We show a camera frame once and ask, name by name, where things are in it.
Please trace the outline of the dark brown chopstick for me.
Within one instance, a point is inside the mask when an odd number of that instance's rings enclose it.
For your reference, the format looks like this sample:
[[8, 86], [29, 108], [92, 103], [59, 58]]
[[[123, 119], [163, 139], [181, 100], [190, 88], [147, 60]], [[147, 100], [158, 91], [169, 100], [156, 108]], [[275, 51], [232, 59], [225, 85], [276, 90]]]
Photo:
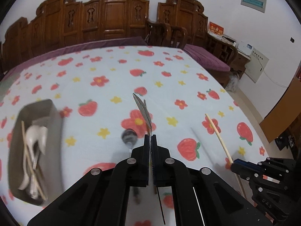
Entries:
[[152, 157], [152, 148], [151, 148], [151, 137], [152, 137], [152, 127], [151, 127], [151, 117], [150, 114], [147, 110], [147, 106], [146, 106], [146, 100], [143, 100], [143, 104], [144, 104], [144, 112], [146, 115], [146, 125], [147, 125], [147, 133], [149, 136], [149, 142], [150, 142], [150, 166], [151, 166], [151, 176], [153, 178], [153, 188], [154, 188], [154, 194], [158, 195], [158, 190], [157, 187], [155, 185], [155, 180], [154, 180], [154, 174], [153, 174], [153, 157]]

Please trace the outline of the metal spoon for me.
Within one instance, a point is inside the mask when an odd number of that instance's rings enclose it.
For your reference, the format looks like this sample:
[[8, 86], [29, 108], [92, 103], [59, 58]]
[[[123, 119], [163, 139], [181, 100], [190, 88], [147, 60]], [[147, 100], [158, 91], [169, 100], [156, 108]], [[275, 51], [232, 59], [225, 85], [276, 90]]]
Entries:
[[[133, 98], [134, 98], [134, 101], [142, 115], [142, 117], [144, 118], [145, 120], [145, 123], [146, 123], [146, 115], [145, 115], [145, 112], [144, 112], [144, 104], [143, 104], [143, 101], [135, 94], [133, 93]], [[160, 205], [160, 210], [161, 210], [161, 215], [162, 215], [162, 220], [163, 220], [163, 223], [164, 225], [166, 225], [166, 221], [165, 221], [165, 217], [164, 217], [164, 212], [163, 212], [163, 208], [162, 208], [162, 203], [161, 203], [161, 198], [160, 198], [160, 192], [159, 192], [159, 189], [157, 187], [157, 190], [158, 190], [158, 200], [159, 200], [159, 205]]]
[[[138, 140], [137, 133], [133, 129], [126, 129], [121, 134], [121, 139], [123, 143], [127, 146], [131, 156], [134, 145]], [[141, 203], [141, 199], [138, 187], [133, 187], [133, 196], [135, 203], [139, 205]]]

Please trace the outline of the wooden side table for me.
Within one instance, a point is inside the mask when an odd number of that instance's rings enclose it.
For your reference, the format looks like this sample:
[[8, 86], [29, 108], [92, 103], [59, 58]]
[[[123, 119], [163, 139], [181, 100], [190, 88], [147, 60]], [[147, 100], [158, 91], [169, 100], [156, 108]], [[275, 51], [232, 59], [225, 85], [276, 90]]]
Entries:
[[250, 56], [246, 56], [232, 44], [222, 41], [209, 33], [207, 34], [206, 50], [227, 64], [230, 67], [230, 72], [237, 73], [239, 78], [244, 74], [246, 64], [251, 61]]

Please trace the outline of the strawberry flower tablecloth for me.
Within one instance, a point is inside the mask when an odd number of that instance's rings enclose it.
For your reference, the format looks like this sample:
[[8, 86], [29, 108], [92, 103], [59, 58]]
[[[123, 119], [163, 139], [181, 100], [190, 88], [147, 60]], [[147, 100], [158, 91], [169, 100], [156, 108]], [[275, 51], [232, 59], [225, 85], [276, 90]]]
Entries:
[[205, 114], [216, 125], [233, 159], [265, 160], [267, 152], [238, 104], [189, 55], [176, 48], [111, 47], [52, 56], [1, 81], [1, 198], [21, 225], [42, 211], [9, 189], [8, 159], [20, 110], [50, 99], [62, 118], [64, 189], [93, 167], [113, 168], [129, 156], [126, 129], [143, 144], [146, 124], [133, 99], [146, 106], [158, 145], [186, 166], [209, 167], [234, 189], [239, 185]]

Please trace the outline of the light bamboo chopstick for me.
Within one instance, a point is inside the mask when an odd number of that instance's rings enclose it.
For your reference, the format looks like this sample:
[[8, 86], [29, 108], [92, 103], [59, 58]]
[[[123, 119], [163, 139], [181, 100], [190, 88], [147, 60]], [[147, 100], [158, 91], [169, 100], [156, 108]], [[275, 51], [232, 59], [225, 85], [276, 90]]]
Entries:
[[[26, 143], [26, 130], [25, 130], [25, 125], [24, 125], [23, 120], [21, 121], [21, 131], [22, 131], [22, 139], [24, 142], [24, 152], [27, 157], [27, 174], [30, 177], [30, 183], [31, 183], [31, 175], [33, 175], [34, 172], [32, 169], [32, 158], [31, 158], [31, 155], [29, 153], [29, 149], [28, 149], [28, 146]], [[38, 143], [35, 143], [34, 148], [39, 148]], [[46, 201], [48, 198], [47, 198], [46, 192], [42, 189], [43, 179], [42, 179], [42, 172], [39, 169], [39, 165], [37, 165], [37, 168], [36, 168], [36, 176], [37, 176], [37, 181], [38, 181], [37, 188], [38, 188], [38, 192], [39, 192], [39, 197], [41, 197], [44, 201]]]
[[[213, 128], [213, 130], [214, 130], [214, 132], [215, 132], [215, 134], [216, 134], [216, 136], [217, 136], [217, 138], [219, 139], [219, 142], [221, 143], [222, 148], [224, 149], [224, 152], [225, 152], [225, 154], [226, 154], [226, 156], [227, 156], [227, 158], [228, 158], [230, 164], [232, 165], [232, 164], [233, 164], [233, 159], [232, 159], [232, 157], [231, 157], [231, 155], [230, 155], [230, 153], [229, 153], [229, 151], [228, 151], [228, 149], [227, 149], [227, 147], [226, 147], [226, 145], [225, 145], [225, 143], [224, 143], [224, 141], [223, 141], [223, 139], [222, 139], [222, 137], [221, 137], [221, 135], [220, 135], [220, 132], [218, 131], [216, 125], [214, 124], [214, 122], [212, 121], [212, 119], [209, 117], [209, 115], [208, 115], [208, 114], [205, 114], [205, 117], [208, 119], [210, 125], [212, 126], [212, 128]], [[243, 196], [245, 199], [247, 199], [247, 196], [246, 196], [244, 187], [243, 187], [243, 185], [242, 185], [242, 181], [241, 181], [241, 179], [240, 179], [240, 176], [238, 176], [237, 174], [235, 174], [235, 177], [236, 177], [236, 180], [237, 180], [238, 185], [239, 185], [239, 187], [240, 187], [242, 196]]]

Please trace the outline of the white ladle spoon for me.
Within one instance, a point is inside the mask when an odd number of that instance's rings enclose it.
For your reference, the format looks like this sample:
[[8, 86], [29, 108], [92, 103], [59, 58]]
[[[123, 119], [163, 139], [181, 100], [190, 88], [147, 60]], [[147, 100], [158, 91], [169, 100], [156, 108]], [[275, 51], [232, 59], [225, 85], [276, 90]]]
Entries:
[[31, 158], [34, 157], [34, 145], [38, 143], [40, 151], [45, 155], [46, 141], [47, 141], [48, 128], [44, 126], [31, 125], [26, 130], [26, 143], [29, 149]]

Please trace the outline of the red sign card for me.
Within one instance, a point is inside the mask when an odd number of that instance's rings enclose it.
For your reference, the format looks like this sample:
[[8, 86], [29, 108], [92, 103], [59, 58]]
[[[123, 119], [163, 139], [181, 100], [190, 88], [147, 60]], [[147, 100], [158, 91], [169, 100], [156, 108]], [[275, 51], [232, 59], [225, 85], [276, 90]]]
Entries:
[[210, 21], [208, 24], [208, 33], [216, 38], [222, 38], [224, 28]]

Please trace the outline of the white wall electrical box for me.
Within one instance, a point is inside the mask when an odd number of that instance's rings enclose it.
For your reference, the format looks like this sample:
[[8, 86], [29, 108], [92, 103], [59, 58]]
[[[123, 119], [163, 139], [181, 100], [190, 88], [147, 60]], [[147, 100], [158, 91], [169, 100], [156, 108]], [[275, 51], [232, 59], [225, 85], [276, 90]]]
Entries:
[[261, 74], [264, 73], [269, 59], [255, 48], [252, 50], [250, 59], [251, 60], [245, 64], [245, 73], [254, 83], [256, 83]]

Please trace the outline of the white plastic spoon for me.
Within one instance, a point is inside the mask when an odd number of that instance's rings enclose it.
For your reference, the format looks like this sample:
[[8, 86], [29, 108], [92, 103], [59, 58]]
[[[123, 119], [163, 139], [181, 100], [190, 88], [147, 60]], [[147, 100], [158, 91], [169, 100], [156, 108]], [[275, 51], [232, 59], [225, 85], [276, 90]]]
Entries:
[[[41, 151], [40, 151], [40, 149], [38, 149], [35, 156], [34, 156], [34, 159], [33, 159], [33, 169], [37, 168], [40, 153], [41, 153]], [[25, 190], [27, 188], [28, 184], [30, 183], [30, 177], [27, 174], [27, 157], [26, 157], [25, 152], [24, 152], [24, 155], [23, 155], [22, 168], [23, 168], [24, 176], [23, 176], [22, 183], [18, 187], [18, 190]]]

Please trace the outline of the purple seat cushion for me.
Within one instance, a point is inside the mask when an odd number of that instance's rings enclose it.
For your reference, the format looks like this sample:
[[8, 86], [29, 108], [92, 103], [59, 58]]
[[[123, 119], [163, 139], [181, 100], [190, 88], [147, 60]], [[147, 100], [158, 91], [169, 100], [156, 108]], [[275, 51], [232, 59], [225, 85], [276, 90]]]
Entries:
[[183, 49], [192, 59], [206, 70], [229, 72], [230, 67], [205, 50], [203, 47], [186, 44]]

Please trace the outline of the grey metal tray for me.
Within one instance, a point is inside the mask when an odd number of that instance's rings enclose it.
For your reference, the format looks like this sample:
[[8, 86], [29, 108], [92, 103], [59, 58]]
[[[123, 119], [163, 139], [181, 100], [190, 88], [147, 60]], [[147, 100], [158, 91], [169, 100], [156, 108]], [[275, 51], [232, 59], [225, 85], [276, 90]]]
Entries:
[[62, 118], [50, 99], [24, 106], [12, 131], [8, 184], [18, 199], [47, 206], [63, 192]]

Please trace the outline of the carved wooden bench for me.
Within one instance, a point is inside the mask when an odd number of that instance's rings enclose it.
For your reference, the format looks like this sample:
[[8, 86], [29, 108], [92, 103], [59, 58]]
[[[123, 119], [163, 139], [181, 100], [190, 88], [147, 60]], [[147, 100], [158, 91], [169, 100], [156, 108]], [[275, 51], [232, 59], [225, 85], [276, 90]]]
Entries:
[[36, 16], [20, 17], [6, 31], [4, 70], [59, 48], [107, 39], [146, 37], [148, 0], [46, 0]]

